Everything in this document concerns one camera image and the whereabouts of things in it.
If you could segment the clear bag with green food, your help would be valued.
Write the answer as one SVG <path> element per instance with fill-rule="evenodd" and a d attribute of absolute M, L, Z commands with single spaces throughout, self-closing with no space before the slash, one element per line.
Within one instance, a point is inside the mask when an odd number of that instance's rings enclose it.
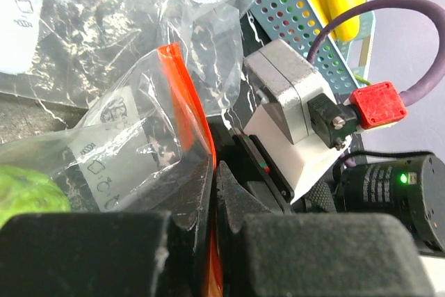
<path fill-rule="evenodd" d="M 45 174 L 72 207 L 70 212 L 40 214 L 117 213 L 138 201 L 156 205 L 163 199 L 161 180 L 174 167 L 205 158 L 212 158 L 214 174 L 210 128 L 175 43 L 141 58 L 75 128 L 1 146 L 1 165 Z M 205 296 L 219 296 L 211 212 L 209 218 Z"/>

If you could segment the clear zip bag red seal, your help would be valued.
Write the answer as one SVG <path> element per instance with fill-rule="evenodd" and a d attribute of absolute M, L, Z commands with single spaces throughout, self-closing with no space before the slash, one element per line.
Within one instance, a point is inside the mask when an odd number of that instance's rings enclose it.
<path fill-rule="evenodd" d="M 1 0 L 1 91 L 88 108 L 178 42 L 207 115 L 238 98 L 241 17 L 256 0 Z"/>

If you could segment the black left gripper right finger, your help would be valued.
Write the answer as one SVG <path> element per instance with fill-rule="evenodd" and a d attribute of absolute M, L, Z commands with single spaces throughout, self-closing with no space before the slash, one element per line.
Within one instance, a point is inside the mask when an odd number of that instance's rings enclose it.
<path fill-rule="evenodd" d="M 224 296 L 434 296 L 412 237 L 385 214 L 277 215 L 221 162 Z"/>

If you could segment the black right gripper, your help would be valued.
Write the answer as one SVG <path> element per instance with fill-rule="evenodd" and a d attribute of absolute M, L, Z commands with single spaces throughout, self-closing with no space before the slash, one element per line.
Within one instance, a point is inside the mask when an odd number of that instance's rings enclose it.
<path fill-rule="evenodd" d="M 295 192 L 255 135 L 228 129 L 223 118 L 208 118 L 219 161 L 224 161 L 236 181 L 253 198 L 275 214 L 335 213 L 331 187 L 320 178 L 302 198 L 291 203 Z"/>

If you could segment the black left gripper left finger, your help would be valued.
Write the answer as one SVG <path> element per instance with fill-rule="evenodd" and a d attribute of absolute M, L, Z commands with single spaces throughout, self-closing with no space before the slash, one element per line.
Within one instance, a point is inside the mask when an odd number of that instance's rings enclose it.
<path fill-rule="evenodd" d="M 205 296 L 213 160 L 117 213 L 22 214 L 1 228 L 2 296 Z"/>

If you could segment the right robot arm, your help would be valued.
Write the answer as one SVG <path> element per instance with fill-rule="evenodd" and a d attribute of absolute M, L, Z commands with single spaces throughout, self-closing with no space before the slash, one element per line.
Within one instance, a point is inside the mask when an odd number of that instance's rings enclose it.
<path fill-rule="evenodd" d="M 289 152 L 272 154 L 258 136 L 221 121 L 210 129 L 218 158 L 270 210 L 389 214 L 412 234 L 421 255 L 444 258 L 444 163 L 434 154 L 347 152 L 300 187 L 282 173 L 285 163 L 297 170 Z"/>

